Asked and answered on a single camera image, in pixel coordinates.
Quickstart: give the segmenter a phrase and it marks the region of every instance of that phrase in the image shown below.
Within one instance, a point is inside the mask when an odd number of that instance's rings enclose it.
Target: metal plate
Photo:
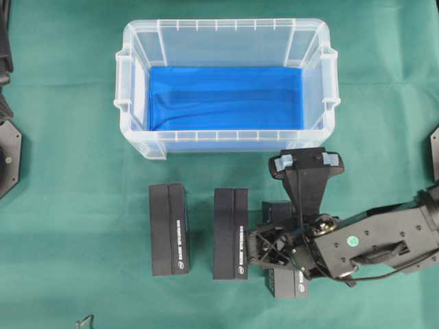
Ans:
[[[22,136],[10,121],[0,125],[0,147],[5,156],[4,176],[0,181],[0,197],[3,197],[20,180]]]
[[[439,127],[430,135],[434,182],[439,181]]]

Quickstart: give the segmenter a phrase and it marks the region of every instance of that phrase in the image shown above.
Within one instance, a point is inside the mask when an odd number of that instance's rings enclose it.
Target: clear plastic storage bin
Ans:
[[[167,152],[317,147],[335,127],[337,52],[318,19],[133,21],[123,32],[116,61],[120,129],[148,159],[165,160]],[[304,129],[148,131],[151,66],[300,68]]]

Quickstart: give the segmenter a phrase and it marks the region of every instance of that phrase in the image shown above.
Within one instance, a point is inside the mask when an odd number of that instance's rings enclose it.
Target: green sticker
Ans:
[[[349,247],[357,247],[359,244],[359,239],[355,235],[351,235],[348,237],[346,242],[348,243]]]

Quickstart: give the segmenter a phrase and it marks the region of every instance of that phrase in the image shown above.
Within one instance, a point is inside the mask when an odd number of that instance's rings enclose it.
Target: small black box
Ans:
[[[265,284],[276,299],[308,296],[308,280],[297,269],[268,269]]]
[[[213,279],[246,280],[248,189],[216,188],[213,219]]]
[[[182,184],[150,186],[153,276],[189,273],[185,193]]]

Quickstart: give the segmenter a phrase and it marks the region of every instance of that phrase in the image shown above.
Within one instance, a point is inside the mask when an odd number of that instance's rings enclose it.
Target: green fabric surface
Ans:
[[[123,138],[115,53],[134,19],[311,17],[339,51],[341,105],[324,144],[346,172],[322,210],[341,218],[410,200],[432,183],[439,125],[434,0],[12,0],[16,71],[3,90],[23,132],[21,181],[0,201],[0,328],[437,328],[439,267],[350,289],[314,280],[305,300],[275,300],[263,274],[214,282],[213,189],[286,199],[273,154],[171,154],[149,161]],[[147,186],[183,182],[191,273],[153,278]],[[363,269],[377,275],[384,266]]]

